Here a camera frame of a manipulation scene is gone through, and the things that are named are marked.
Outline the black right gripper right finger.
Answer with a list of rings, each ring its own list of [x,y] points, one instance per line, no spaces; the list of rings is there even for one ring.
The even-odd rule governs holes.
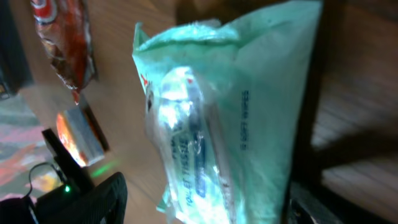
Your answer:
[[[309,189],[297,182],[290,183],[284,223],[343,224]]]

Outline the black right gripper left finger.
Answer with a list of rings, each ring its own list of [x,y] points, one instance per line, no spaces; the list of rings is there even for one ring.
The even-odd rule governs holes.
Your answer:
[[[124,223],[128,192],[121,172],[114,173],[78,198],[64,190],[54,196],[48,202],[37,204],[39,223]]]

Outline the small orange snack packet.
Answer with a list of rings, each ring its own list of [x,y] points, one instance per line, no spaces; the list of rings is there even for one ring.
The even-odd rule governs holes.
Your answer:
[[[58,113],[58,137],[80,167],[104,159],[109,144],[89,105],[78,105]]]

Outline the teal snack packet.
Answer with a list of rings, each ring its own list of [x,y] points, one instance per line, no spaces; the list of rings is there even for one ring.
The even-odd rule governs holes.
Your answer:
[[[153,37],[136,24],[132,57],[169,223],[282,221],[322,8],[286,1]]]

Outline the orange brown candy bar wrapper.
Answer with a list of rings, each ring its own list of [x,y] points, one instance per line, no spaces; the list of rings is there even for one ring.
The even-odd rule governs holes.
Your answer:
[[[30,5],[51,67],[79,104],[82,89],[97,77],[86,1],[31,0]]]

